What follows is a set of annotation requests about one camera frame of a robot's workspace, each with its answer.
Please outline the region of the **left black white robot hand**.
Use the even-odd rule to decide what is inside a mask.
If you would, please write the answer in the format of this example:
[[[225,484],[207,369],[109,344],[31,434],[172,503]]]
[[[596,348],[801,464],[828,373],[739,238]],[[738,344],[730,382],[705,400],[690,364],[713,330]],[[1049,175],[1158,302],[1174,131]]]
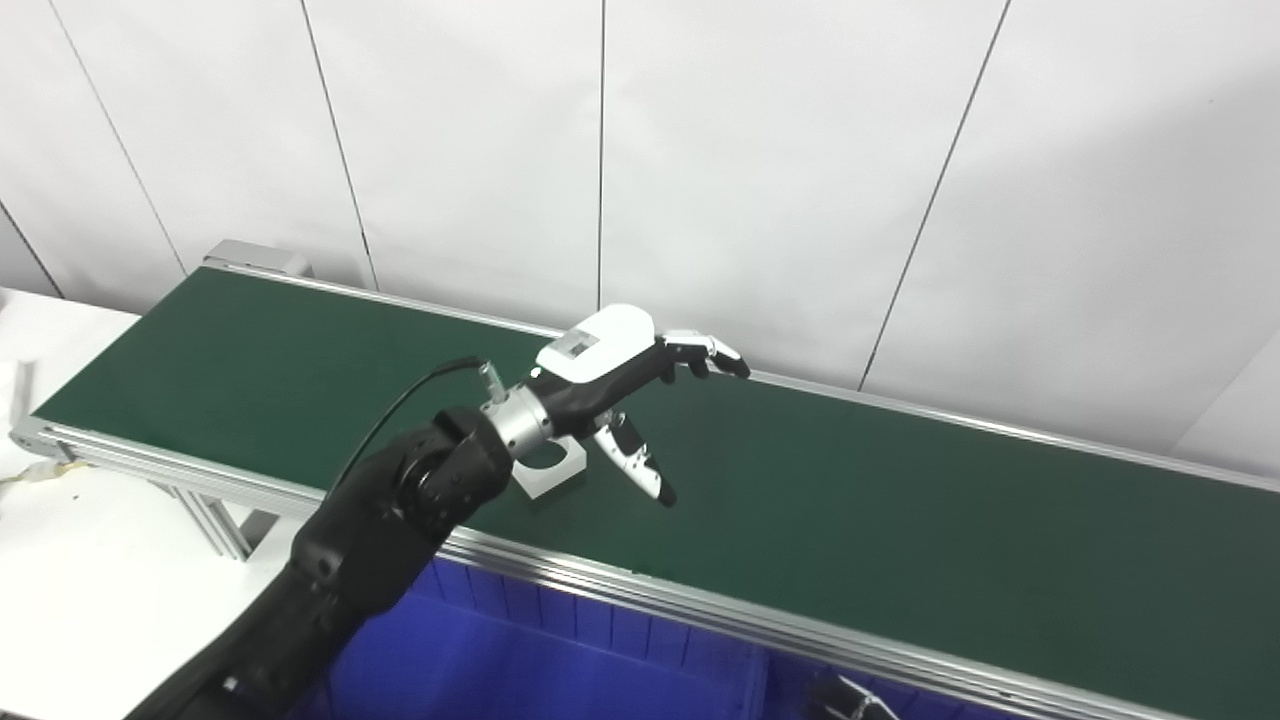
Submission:
[[[547,418],[550,437],[593,439],[648,497],[676,503],[648,442],[618,405],[653,380],[675,383],[678,366],[705,379],[713,369],[748,379],[751,369],[728,343],[700,331],[659,332],[637,306],[612,304],[544,346],[526,388]]]

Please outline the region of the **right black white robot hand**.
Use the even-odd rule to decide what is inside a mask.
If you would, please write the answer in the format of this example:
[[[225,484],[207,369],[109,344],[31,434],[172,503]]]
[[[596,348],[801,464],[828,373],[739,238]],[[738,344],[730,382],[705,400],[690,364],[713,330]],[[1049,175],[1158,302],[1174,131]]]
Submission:
[[[806,689],[804,719],[899,719],[876,693],[838,674],[815,676]]]

